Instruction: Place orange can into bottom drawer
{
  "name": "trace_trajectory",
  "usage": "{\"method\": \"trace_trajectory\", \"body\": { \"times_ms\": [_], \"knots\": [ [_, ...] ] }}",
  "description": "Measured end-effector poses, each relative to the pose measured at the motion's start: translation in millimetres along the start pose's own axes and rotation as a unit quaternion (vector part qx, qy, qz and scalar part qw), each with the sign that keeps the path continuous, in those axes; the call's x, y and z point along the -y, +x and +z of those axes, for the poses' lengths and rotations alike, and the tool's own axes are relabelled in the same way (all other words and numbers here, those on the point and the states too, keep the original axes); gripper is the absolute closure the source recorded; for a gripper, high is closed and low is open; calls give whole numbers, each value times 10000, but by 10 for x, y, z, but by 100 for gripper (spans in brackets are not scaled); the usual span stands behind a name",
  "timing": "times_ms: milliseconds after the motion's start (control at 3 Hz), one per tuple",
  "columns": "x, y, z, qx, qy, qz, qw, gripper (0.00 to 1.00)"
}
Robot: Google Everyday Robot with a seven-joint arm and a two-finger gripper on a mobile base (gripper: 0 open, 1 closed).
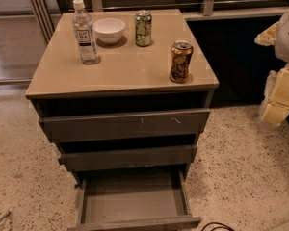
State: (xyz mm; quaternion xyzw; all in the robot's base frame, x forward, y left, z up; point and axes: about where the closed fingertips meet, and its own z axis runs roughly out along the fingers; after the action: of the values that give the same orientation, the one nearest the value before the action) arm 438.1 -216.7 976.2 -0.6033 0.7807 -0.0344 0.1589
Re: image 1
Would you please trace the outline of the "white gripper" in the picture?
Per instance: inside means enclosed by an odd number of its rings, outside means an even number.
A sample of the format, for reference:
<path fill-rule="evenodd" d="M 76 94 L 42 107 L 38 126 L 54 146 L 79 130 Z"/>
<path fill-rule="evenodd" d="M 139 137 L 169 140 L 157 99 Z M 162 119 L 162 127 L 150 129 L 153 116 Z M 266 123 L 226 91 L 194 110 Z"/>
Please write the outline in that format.
<path fill-rule="evenodd" d="M 289 9 L 278 23 L 258 34 L 254 42 L 262 46 L 275 45 L 276 56 L 289 63 Z M 264 96 L 259 108 L 260 120 L 279 125 L 289 116 L 289 64 L 279 72 L 270 71 Z"/>

